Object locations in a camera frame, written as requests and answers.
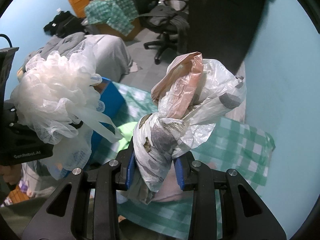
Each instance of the metal screw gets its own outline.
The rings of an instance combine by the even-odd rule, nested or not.
[[[78,175],[78,174],[80,174],[81,173],[81,169],[80,168],[75,168],[75,169],[73,169],[73,171],[72,171],[72,173],[74,174],[74,175]]]
[[[193,161],[192,162],[192,166],[200,167],[201,166],[201,162],[200,161]]]
[[[119,162],[117,161],[117,160],[111,160],[111,161],[109,161],[109,165],[110,166],[117,166],[119,164]]]
[[[231,176],[236,176],[238,174],[238,171],[236,171],[235,169],[230,169],[228,172]]]

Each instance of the gray blanket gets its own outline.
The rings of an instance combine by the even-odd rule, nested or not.
[[[85,39],[84,35],[84,33],[79,32],[71,34],[64,39],[54,35],[44,47],[29,53],[22,65],[23,72],[26,72],[26,64],[36,54],[40,54],[42,58],[47,59],[52,51],[57,50],[60,56],[66,56],[70,50]]]

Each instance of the green checkered tablecloth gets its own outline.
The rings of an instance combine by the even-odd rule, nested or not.
[[[131,22],[139,15],[132,0],[93,0],[84,12],[89,24],[108,24],[124,36],[133,30]]]
[[[146,114],[157,111],[150,93],[116,84],[125,104],[113,118],[116,126],[137,122]],[[255,191],[261,195],[267,182],[268,167],[275,144],[270,134],[246,124],[222,117],[208,141],[192,150],[195,159],[204,163],[214,162],[217,169],[237,169]],[[103,139],[93,159],[105,163],[116,157],[118,143],[110,144]],[[221,237],[221,209],[217,200],[217,234]],[[118,205],[118,213],[132,222],[159,233],[187,239],[191,220],[192,199],[157,203],[148,206],[127,201]]]

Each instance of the blue box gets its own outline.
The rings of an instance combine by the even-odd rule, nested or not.
[[[123,96],[119,93],[118,89],[115,87],[115,85],[112,83],[110,79],[102,78],[102,83],[98,85],[99,88],[102,88],[100,92],[101,97],[100,101],[105,103],[105,110],[104,114],[109,116],[111,119],[116,116],[118,113],[120,107],[124,103]],[[106,123],[102,123],[105,127],[107,127],[109,130],[114,132],[114,128]],[[96,131],[93,131],[93,135],[91,138],[91,156],[95,153],[97,150],[99,143],[102,140],[102,136],[98,134]]]

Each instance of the gray tile floor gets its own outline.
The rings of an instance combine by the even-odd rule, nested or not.
[[[124,75],[120,81],[121,84],[139,88],[150,92],[155,84],[157,84],[166,74],[167,67],[175,59],[177,53],[172,49],[167,49],[161,57],[161,63],[156,65],[154,56],[158,47],[155,49],[144,49],[143,43],[148,41],[156,41],[158,34],[142,30],[134,41],[126,42],[127,49],[139,67],[142,67],[138,72]]]

